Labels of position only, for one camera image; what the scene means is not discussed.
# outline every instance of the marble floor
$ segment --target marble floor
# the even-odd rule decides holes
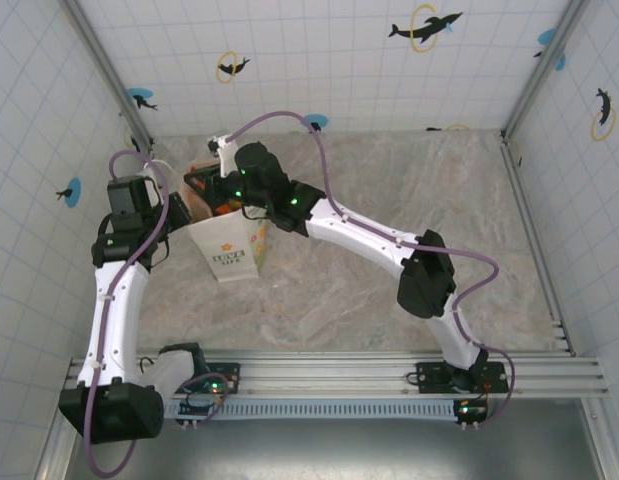
[[[439,232],[450,247],[490,255],[500,276],[463,302],[474,333],[514,350],[554,347],[550,317],[496,132],[392,132],[323,136],[338,201],[396,227]],[[290,178],[322,188],[310,135],[245,136],[277,155]],[[156,158],[184,170],[208,158],[203,137],[158,139]],[[340,247],[271,227],[261,278],[219,284],[182,229],[152,272],[138,348],[197,341],[203,348],[437,350],[424,320],[396,303],[397,281]],[[465,289],[490,267],[453,258]]]

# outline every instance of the gray floor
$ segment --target gray floor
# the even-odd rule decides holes
[[[254,137],[245,138],[244,142]],[[310,135],[260,135],[291,178],[322,187]],[[549,313],[496,132],[325,134],[336,198],[414,233],[438,231],[450,247],[496,259],[501,275],[463,308],[474,332],[498,347],[553,348]],[[165,138],[157,158],[182,166],[208,157],[200,137]],[[423,320],[396,303],[397,282],[340,247],[269,228],[261,278],[218,284],[185,230],[150,277],[138,347],[198,341],[206,348],[433,350]],[[490,267],[453,259],[467,288]]]
[[[214,422],[183,432],[165,424],[140,440],[116,478],[224,480],[594,480],[602,478],[575,401],[515,400],[484,429],[407,420]],[[100,468],[127,442],[99,445]],[[82,449],[67,478],[91,479]]]

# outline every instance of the white tiled wall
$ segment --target white tiled wall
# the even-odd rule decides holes
[[[432,50],[388,38],[433,15],[461,13]],[[326,115],[331,131],[465,124],[503,128],[567,0],[83,0],[127,87],[145,87],[154,135],[234,130],[290,109]],[[428,47],[428,40],[420,48]],[[216,79],[233,50],[246,67]],[[229,57],[223,62],[233,63]],[[276,120],[264,130],[300,130]]]
[[[89,250],[123,126],[57,0],[0,0],[1,479],[35,472],[68,358],[86,348]],[[55,192],[75,176],[69,209]]]
[[[619,417],[619,0],[593,2],[567,56],[525,120],[521,173],[576,350],[600,357]],[[617,116],[604,141],[598,88]]]

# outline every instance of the metal base plate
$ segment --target metal base plate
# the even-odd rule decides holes
[[[449,366],[445,362],[416,363],[418,392],[427,393],[483,393],[481,385],[475,391],[461,392],[451,383]],[[509,384],[505,366],[501,362],[487,362],[483,367],[482,381],[489,385],[489,393],[507,393]]]

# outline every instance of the printed logo on bag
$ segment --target printed logo on bag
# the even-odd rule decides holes
[[[214,255],[213,261],[220,262],[222,265],[231,265],[232,263],[239,263],[240,257],[244,257],[244,256],[245,256],[245,251],[238,250],[237,252],[224,253],[222,255]]]

